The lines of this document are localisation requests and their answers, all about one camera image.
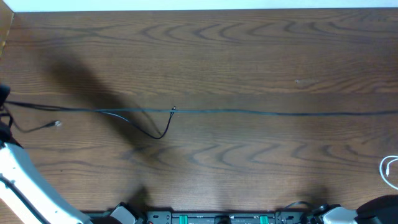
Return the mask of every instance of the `wooden table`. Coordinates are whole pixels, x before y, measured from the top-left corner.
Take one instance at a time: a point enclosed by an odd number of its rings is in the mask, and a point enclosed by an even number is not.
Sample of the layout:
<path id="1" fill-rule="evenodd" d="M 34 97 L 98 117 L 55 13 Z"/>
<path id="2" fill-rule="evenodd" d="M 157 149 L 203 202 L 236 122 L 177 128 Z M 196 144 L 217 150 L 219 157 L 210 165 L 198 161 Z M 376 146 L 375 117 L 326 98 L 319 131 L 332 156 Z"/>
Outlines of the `wooden table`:
<path id="1" fill-rule="evenodd" d="M 398 9 L 18 13 L 0 74 L 10 100 L 59 106 L 396 110 L 397 30 Z M 14 135 L 80 210 L 357 208 L 396 193 L 378 171 L 395 115 L 175 114 L 156 141 L 101 114 L 10 109 L 25 128 L 62 121 Z M 154 134 L 169 117 L 125 115 Z M 0 216 L 19 222 L 3 203 Z"/>

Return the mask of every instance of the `green component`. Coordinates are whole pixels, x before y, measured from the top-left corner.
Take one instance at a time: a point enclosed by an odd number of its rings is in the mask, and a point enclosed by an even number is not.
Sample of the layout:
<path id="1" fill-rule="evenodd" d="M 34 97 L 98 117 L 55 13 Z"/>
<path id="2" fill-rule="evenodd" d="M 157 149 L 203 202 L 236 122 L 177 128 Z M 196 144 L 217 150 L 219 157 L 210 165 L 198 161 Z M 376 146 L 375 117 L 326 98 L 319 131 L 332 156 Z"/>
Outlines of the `green component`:
<path id="1" fill-rule="evenodd" d="M 268 224 L 268 216 L 262 215 L 260 216 L 260 224 Z"/>
<path id="2" fill-rule="evenodd" d="M 180 224 L 188 224 L 188 215 L 180 215 Z"/>

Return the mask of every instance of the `white wall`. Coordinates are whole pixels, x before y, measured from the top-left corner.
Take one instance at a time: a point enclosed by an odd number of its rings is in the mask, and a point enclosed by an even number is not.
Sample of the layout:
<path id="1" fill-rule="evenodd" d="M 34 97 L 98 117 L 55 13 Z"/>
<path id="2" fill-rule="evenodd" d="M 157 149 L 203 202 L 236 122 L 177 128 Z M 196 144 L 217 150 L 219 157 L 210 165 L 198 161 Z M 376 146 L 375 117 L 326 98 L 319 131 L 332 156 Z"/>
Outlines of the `white wall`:
<path id="1" fill-rule="evenodd" d="M 4 0 L 14 12 L 398 7 L 398 0 Z"/>

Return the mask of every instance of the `white robotic arm part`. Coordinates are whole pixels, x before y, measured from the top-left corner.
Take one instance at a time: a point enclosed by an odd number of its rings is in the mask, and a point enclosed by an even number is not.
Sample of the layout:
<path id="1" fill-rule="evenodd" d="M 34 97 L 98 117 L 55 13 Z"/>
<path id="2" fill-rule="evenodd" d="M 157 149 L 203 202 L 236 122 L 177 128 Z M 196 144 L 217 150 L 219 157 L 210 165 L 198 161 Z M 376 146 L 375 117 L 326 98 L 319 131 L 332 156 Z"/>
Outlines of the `white robotic arm part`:
<path id="1" fill-rule="evenodd" d="M 23 148 L 4 143 L 0 177 L 0 197 L 24 223 L 91 223 L 39 174 Z"/>

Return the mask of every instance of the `wooden edge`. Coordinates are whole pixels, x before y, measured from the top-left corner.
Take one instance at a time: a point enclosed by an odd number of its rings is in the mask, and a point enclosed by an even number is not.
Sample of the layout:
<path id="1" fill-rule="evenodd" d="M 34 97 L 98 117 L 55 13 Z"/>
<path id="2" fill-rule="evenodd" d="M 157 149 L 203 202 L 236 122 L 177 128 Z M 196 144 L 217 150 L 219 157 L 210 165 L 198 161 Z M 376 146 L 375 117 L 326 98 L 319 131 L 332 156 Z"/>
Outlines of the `wooden edge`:
<path id="1" fill-rule="evenodd" d="M 6 3 L 0 0 L 0 57 L 2 54 L 2 50 L 6 45 L 6 39 L 8 33 L 10 32 L 13 18 L 14 18 L 14 13 L 6 5 Z"/>

